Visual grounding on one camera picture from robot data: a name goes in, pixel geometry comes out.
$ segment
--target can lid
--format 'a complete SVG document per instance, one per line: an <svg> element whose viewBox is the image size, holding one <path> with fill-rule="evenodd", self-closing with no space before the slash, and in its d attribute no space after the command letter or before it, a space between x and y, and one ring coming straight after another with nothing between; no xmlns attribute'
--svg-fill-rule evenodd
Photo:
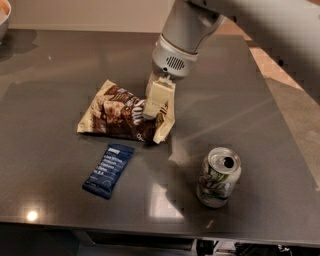
<svg viewBox="0 0 320 256"><path fill-rule="evenodd" d="M241 165L239 156L228 148L214 148L208 155L210 166L217 172L230 174L238 170Z"/></svg>

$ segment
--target blue snack bar wrapper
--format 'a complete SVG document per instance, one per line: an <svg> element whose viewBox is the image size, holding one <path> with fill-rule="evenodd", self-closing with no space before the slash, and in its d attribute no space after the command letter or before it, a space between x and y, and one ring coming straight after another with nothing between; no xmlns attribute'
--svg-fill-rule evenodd
<svg viewBox="0 0 320 256"><path fill-rule="evenodd" d="M112 191L131 158L134 148L110 143L97 167L82 185L82 188L105 199Z"/></svg>

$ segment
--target silver can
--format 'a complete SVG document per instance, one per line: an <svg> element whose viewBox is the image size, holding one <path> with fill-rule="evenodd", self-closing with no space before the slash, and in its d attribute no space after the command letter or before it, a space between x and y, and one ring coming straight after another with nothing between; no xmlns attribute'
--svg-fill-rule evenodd
<svg viewBox="0 0 320 256"><path fill-rule="evenodd" d="M202 163L197 184L199 200L212 208L224 206L240 174L239 156L228 148L214 148Z"/></svg>

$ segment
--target brown snack bag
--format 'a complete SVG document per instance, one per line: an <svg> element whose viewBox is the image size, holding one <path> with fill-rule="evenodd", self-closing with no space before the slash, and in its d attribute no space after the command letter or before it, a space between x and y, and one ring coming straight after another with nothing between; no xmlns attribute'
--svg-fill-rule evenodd
<svg viewBox="0 0 320 256"><path fill-rule="evenodd" d="M107 80L79 122L77 132L151 142L156 120L143 118L144 105L144 99Z"/></svg>

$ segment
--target soda can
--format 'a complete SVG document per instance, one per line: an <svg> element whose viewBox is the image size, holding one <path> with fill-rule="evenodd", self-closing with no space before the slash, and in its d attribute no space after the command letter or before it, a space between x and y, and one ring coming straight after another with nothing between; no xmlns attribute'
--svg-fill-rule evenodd
<svg viewBox="0 0 320 256"><path fill-rule="evenodd" d="M212 149L202 162L196 193L206 206L224 206L241 174L239 156L231 149Z"/></svg>

